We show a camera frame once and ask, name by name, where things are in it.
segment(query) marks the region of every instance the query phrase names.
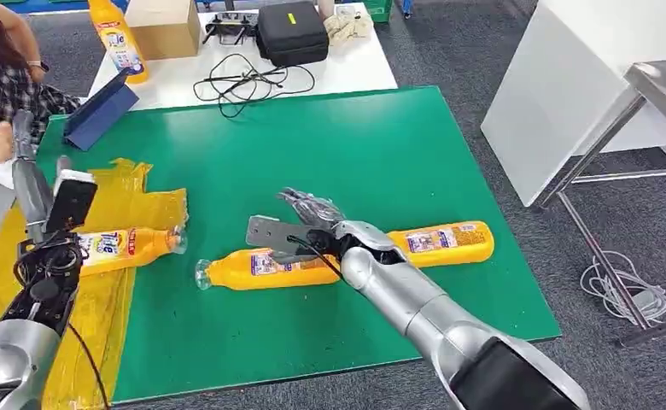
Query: detergent bottle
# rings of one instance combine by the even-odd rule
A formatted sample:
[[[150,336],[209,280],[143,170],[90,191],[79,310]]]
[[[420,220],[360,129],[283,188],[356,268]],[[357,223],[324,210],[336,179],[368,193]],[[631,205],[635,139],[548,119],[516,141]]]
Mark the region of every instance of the detergent bottle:
[[[494,252],[494,236],[481,221],[445,224],[388,233],[416,267],[438,267],[481,262]],[[339,277],[321,260],[278,264],[269,249],[238,250],[219,261],[200,260],[195,269],[197,286],[225,286],[253,290],[332,284]],[[331,255],[326,258],[336,267]]]
[[[224,286],[233,290],[252,290],[332,284],[339,278],[320,259],[279,264],[270,256],[270,249],[245,249],[219,261],[200,260],[195,269],[197,286]],[[335,258],[326,255],[337,266]]]
[[[140,54],[122,10],[111,0],[89,0],[89,15],[117,69],[130,68],[127,82],[144,82],[149,76],[147,62]]]
[[[415,267],[438,267],[483,262],[494,252],[494,235],[475,220],[392,231],[390,237]]]
[[[80,274],[84,277],[126,267],[142,267],[169,253],[183,254],[187,240],[181,228],[169,231],[133,228],[80,234],[79,244],[88,255]]]

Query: clear bottle cap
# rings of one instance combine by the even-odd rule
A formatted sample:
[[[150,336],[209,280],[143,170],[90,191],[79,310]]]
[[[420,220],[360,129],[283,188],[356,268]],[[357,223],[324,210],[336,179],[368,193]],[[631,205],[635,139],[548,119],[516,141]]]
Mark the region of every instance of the clear bottle cap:
[[[182,226],[175,226],[167,234],[167,246],[170,252],[182,255],[187,250],[187,232]]]
[[[200,259],[195,265],[195,284],[200,290],[209,289],[213,283],[210,281],[210,277],[207,275],[207,267],[212,264],[211,261],[207,259]]]

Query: table leg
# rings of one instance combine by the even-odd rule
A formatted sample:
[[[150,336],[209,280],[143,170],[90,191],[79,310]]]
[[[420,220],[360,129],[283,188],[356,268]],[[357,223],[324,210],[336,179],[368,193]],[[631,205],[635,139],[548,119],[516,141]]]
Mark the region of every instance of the table leg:
[[[607,274],[607,277],[614,284],[615,291],[625,302],[625,305],[627,305],[627,308],[630,314],[632,314],[632,317],[634,318],[634,321],[637,323],[637,326],[639,326],[640,329],[642,330],[649,329],[650,325],[647,323],[645,316],[642,315],[640,309],[634,304],[632,296],[625,288],[625,285],[622,283],[620,277],[617,276],[617,274],[615,273],[615,268],[610,263],[610,260],[607,259],[607,255],[605,255],[605,253],[599,247],[597,240],[594,239],[594,236],[589,231],[587,226],[584,224],[584,221],[582,220],[581,216],[577,213],[574,205],[572,205],[572,202],[570,202],[570,199],[562,191],[557,192],[557,196],[559,197],[559,200],[562,201],[562,204],[567,209],[567,212],[570,214],[570,217],[577,225],[577,228],[579,228],[582,236],[584,236],[584,240],[585,242],[587,242],[587,246],[592,250],[594,256],[597,258],[597,262],[599,262],[599,264],[602,265],[602,267],[605,270],[605,273]]]
[[[645,106],[647,100],[640,94],[622,111],[615,120],[607,127],[605,132],[592,144],[580,160],[564,175],[554,186],[554,188],[542,199],[538,201],[539,208],[546,208],[552,199],[564,190],[572,180],[577,178],[584,168],[586,168],[597,154],[617,135],[640,109]]]
[[[623,347],[629,348],[636,344],[647,342],[662,336],[666,336],[666,322],[654,325],[646,331],[637,331],[628,337],[623,337],[619,340],[619,343]]]
[[[586,184],[589,182],[603,181],[622,181],[624,179],[640,179],[649,177],[666,177],[666,169],[656,169],[654,171],[634,171],[631,173],[605,173],[602,175],[587,175],[577,177],[571,184]]]

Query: bottle label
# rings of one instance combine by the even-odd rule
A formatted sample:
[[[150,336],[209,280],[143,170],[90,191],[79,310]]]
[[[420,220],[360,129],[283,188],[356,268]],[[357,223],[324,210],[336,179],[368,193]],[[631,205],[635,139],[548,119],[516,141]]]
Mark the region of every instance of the bottle label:
[[[117,70],[128,67],[131,70],[130,75],[143,73],[144,65],[137,49],[127,41],[125,32],[121,31],[119,26],[118,21],[110,21],[97,24],[96,29]]]
[[[406,241],[409,250],[413,253],[453,248],[458,245],[451,228],[409,233],[406,235]]]
[[[463,224],[450,228],[416,231],[406,235],[409,251],[413,253],[431,250],[456,248],[486,242],[482,232],[474,224]]]
[[[270,275],[278,272],[293,272],[294,270],[299,269],[313,269],[315,267],[322,267],[323,265],[323,261],[319,259],[280,264],[271,258],[269,251],[252,254],[250,256],[250,273],[252,273],[253,276]]]
[[[112,231],[79,235],[79,245],[89,258],[86,265],[93,265],[99,261],[108,261],[124,253],[132,253],[135,246],[135,232],[130,231],[129,237],[125,231]]]

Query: white cable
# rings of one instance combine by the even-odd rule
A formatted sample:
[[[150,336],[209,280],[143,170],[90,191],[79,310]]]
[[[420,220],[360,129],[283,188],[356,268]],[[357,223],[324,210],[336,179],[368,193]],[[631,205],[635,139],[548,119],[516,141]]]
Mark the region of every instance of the white cable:
[[[662,323],[660,317],[666,314],[666,295],[665,290],[660,286],[653,286],[643,280],[634,268],[634,263],[625,255],[615,252],[613,250],[603,251],[605,254],[616,255],[623,258],[630,267],[630,272],[615,269],[615,274],[621,279],[625,285],[625,289],[629,291],[630,295],[636,295],[639,292],[649,291],[652,295],[652,301],[639,306],[642,315],[645,316],[647,323],[651,322]],[[597,257],[592,257],[592,265],[584,270],[580,277],[580,286],[582,290],[592,296],[602,298],[602,304],[608,312],[613,316],[621,319],[629,320],[633,325],[637,325],[632,314],[629,312],[624,300],[617,294],[615,286],[612,284],[610,278],[604,269],[602,272],[599,270],[601,265],[597,262]]]

